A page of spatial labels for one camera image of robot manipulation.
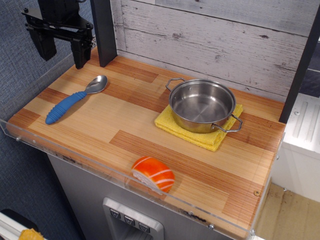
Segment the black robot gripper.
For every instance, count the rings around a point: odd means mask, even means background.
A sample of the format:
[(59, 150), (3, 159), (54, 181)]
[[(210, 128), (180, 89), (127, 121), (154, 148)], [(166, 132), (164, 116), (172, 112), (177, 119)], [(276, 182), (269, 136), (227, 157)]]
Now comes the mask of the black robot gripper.
[(26, 29), (39, 53), (49, 61), (56, 53), (55, 38), (71, 42), (75, 67), (91, 58), (93, 24), (80, 16), (83, 0), (39, 0), (38, 8), (24, 8)]

